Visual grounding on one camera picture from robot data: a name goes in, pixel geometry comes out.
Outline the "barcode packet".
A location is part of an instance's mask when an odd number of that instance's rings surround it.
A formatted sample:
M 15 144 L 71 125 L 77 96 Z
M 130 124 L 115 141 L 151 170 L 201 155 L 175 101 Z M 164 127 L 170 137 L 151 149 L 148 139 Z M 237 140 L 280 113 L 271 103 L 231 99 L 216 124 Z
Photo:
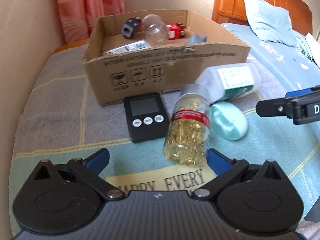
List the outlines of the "barcode packet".
M 126 44 L 118 48 L 104 51 L 102 55 L 122 54 L 122 53 L 128 53 L 132 51 L 144 50 L 144 49 L 150 49 L 150 48 L 152 48 L 152 46 L 150 46 L 148 42 L 146 42 L 145 40 L 140 40 L 137 42 Z

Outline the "grey elephant toy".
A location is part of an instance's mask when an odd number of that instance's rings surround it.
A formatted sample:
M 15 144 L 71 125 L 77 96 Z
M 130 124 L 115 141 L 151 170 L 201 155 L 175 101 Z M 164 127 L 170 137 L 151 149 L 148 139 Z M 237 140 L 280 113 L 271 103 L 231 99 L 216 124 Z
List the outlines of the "grey elephant toy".
M 190 44 L 195 44 L 195 43 L 205 43 L 205 42 L 207 42 L 206 35 L 199 36 L 199 35 L 195 34 L 185 42 L 185 45 L 190 45 Z

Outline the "dark toy block red buttons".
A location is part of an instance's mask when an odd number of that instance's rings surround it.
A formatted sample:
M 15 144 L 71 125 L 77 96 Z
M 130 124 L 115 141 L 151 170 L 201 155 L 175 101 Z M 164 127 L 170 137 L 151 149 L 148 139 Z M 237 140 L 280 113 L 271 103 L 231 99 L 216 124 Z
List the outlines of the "dark toy block red buttons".
M 126 20 L 121 28 L 121 33 L 125 38 L 132 38 L 141 26 L 140 17 L 132 17 Z

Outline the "plaid blanket mat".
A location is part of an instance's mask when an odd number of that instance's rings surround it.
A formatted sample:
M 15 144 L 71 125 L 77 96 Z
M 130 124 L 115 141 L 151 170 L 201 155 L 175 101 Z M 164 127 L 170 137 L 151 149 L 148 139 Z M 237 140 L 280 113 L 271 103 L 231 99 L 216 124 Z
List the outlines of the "plaid blanket mat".
M 124 106 L 100 106 L 82 65 L 84 47 L 49 58 L 20 117 L 9 176 L 9 202 L 41 159 L 64 164 L 85 158 L 100 148 L 110 152 L 101 178 L 119 189 L 193 190 L 214 177 L 208 167 L 176 166 L 163 153 L 163 139 L 133 143 L 129 139 Z M 275 159 L 287 174 L 309 211 L 319 197 L 319 133 L 316 124 L 296 126 L 287 118 L 261 118 L 259 100 L 282 97 L 286 89 L 252 55 L 262 86 L 233 103 L 243 111 L 248 132 L 237 141 L 210 136 L 210 147 L 227 157 L 260 164 Z

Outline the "light blue pillow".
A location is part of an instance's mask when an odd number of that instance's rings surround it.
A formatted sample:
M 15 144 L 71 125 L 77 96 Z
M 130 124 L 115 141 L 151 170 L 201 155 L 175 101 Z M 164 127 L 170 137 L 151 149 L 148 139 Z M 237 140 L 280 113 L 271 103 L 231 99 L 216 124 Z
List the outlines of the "light blue pillow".
M 249 26 L 264 42 L 281 43 L 297 47 L 305 42 L 303 35 L 292 29 L 289 12 L 264 0 L 243 0 Z

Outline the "fish oil capsule bottle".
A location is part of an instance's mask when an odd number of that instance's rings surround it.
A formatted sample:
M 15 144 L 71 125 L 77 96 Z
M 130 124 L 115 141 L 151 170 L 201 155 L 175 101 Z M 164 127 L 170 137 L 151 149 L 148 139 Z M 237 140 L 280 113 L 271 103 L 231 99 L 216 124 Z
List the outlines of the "fish oil capsule bottle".
M 163 146 L 169 161 L 187 166 L 206 163 L 211 104 L 206 87 L 190 83 L 182 88 Z

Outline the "clear plastic jar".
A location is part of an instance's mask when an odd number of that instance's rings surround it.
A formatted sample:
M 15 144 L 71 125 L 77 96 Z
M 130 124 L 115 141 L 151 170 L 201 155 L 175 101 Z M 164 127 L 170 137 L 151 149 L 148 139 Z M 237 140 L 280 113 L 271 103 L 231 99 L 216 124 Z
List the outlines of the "clear plastic jar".
M 169 30 L 162 18 L 155 14 L 148 14 L 142 20 L 142 28 L 146 42 L 150 45 L 165 44 L 169 37 Z

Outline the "pink patterned curtain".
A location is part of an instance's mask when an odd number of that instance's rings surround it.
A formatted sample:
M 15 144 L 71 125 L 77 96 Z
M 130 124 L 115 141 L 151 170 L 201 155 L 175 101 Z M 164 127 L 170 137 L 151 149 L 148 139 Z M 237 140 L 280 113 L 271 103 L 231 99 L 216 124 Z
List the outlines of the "pink patterned curtain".
M 125 12 L 124 0 L 57 0 L 67 44 L 90 37 L 97 19 Z

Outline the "black digital timer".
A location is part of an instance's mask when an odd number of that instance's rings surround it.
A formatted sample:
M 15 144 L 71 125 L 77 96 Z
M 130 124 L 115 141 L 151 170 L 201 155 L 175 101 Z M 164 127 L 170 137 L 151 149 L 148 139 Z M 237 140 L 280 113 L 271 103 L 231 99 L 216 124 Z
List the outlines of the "black digital timer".
M 127 97 L 123 103 L 132 142 L 143 142 L 167 135 L 170 121 L 158 93 Z

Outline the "cardboard box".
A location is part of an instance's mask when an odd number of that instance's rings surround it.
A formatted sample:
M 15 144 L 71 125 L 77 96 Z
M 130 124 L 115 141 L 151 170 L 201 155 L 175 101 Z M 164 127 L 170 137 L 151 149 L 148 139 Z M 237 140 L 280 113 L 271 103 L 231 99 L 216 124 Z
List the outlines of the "cardboard box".
M 109 50 L 131 40 L 121 34 L 123 23 L 144 17 L 150 10 L 105 16 L 97 20 L 87 49 L 84 67 L 100 105 L 129 96 L 174 91 L 194 82 L 211 66 L 246 61 L 250 47 L 229 30 L 191 10 L 154 10 L 166 23 L 183 23 L 186 36 L 206 36 L 204 43 L 167 40 L 148 49 L 110 55 Z

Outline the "white medicine bottle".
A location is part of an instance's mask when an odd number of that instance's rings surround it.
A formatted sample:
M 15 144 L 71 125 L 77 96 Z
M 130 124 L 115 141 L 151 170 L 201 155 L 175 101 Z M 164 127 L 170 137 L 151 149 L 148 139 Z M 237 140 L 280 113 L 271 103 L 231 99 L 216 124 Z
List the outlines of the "white medicine bottle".
M 247 96 L 260 88 L 261 77 L 252 63 L 234 63 L 206 68 L 195 80 L 203 86 L 212 105 Z

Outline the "light blue oval case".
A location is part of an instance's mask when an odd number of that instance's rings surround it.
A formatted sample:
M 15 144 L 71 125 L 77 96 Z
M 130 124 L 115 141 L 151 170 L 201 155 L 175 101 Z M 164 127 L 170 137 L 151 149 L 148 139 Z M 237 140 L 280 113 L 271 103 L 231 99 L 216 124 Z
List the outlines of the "light blue oval case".
M 221 101 L 213 104 L 209 111 L 210 133 L 226 140 L 236 141 L 248 131 L 244 113 L 235 105 Z

